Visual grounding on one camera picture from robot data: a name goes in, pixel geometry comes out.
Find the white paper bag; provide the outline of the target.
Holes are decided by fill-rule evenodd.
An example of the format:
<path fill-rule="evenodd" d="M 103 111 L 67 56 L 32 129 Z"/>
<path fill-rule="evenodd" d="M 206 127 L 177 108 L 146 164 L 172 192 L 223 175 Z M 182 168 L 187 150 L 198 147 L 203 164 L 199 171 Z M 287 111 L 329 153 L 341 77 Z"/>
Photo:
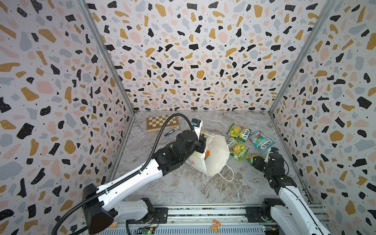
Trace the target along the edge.
<path fill-rule="evenodd" d="M 228 182 L 233 181 L 235 174 L 233 170 L 227 165 L 227 161 L 230 157 L 230 152 L 226 144 L 225 137 L 207 131 L 201 131 L 201 134 L 204 134 L 207 139 L 205 152 L 209 151 L 210 156 L 204 159 L 205 152 L 194 152 L 186 160 L 186 163 L 209 177 L 214 177 L 216 174 L 218 174 Z M 225 166 L 232 172 L 232 179 L 226 179 L 220 174 Z"/>

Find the orange snack packet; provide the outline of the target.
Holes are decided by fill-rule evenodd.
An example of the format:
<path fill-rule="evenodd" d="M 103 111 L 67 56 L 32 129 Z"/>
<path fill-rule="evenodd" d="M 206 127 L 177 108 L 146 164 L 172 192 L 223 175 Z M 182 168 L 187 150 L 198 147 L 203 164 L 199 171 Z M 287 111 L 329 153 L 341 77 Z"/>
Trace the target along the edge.
<path fill-rule="evenodd" d="M 204 157 L 204 159 L 206 159 L 208 156 L 210 156 L 210 152 L 209 152 L 209 151 L 206 151 L 206 152 L 205 152 L 205 157 Z"/>

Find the green teal snack packet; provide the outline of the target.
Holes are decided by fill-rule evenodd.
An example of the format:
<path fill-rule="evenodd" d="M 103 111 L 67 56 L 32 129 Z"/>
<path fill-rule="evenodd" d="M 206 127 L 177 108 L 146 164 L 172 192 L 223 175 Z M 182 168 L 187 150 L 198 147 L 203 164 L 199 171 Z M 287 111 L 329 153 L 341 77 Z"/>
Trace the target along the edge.
<path fill-rule="evenodd" d="M 274 142 L 269 137 L 265 136 L 261 131 L 252 133 L 249 140 L 258 150 L 261 151 L 261 153 L 266 152 L 274 144 Z"/>

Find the yellow green snack packet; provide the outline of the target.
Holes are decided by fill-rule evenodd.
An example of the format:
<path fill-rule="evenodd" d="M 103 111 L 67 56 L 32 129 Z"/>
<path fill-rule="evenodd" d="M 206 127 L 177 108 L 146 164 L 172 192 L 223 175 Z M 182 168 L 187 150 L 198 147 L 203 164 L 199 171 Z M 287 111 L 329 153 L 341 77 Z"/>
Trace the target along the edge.
<path fill-rule="evenodd" d="M 226 144 L 229 148 L 230 155 L 237 161 L 241 161 L 249 150 L 246 145 L 234 138 L 230 138 Z"/>
<path fill-rule="evenodd" d="M 262 160 L 264 160 L 265 159 L 265 157 L 264 156 L 262 156 L 262 155 L 259 155 L 259 154 L 250 154 L 250 153 L 247 153 L 246 155 L 245 155 L 245 159 L 248 161 L 248 163 L 250 164 L 250 165 L 254 165 L 254 159 L 262 159 Z"/>
<path fill-rule="evenodd" d="M 246 142 L 248 137 L 251 134 L 251 129 L 238 125 L 236 123 L 233 123 L 227 133 L 228 136 L 240 141 L 240 142 Z"/>

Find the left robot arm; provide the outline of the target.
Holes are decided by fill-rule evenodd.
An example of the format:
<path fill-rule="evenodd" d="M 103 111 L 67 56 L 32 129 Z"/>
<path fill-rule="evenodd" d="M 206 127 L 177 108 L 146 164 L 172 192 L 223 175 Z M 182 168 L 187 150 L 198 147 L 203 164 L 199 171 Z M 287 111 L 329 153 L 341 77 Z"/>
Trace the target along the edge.
<path fill-rule="evenodd" d="M 83 190 L 83 200 L 104 192 L 83 205 L 84 218 L 90 235 L 98 234 L 114 222 L 134 220 L 149 222 L 155 209 L 148 198 L 123 203 L 122 200 L 142 186 L 175 171 L 195 152 L 204 153 L 204 134 L 185 130 L 176 141 L 155 152 L 149 163 L 101 186 L 89 184 Z"/>

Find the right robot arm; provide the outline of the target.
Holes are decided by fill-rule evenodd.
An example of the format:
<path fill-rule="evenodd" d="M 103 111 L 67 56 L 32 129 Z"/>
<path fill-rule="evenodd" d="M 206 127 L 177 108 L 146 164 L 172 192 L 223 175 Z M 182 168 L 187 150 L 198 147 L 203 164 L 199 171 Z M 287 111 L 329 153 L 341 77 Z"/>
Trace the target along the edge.
<path fill-rule="evenodd" d="M 254 156 L 251 166 L 263 173 L 278 198 L 266 198 L 260 208 L 260 217 L 265 222 L 276 222 L 286 235 L 330 235 L 303 198 L 289 171 L 283 156 L 272 148 L 267 157 Z"/>

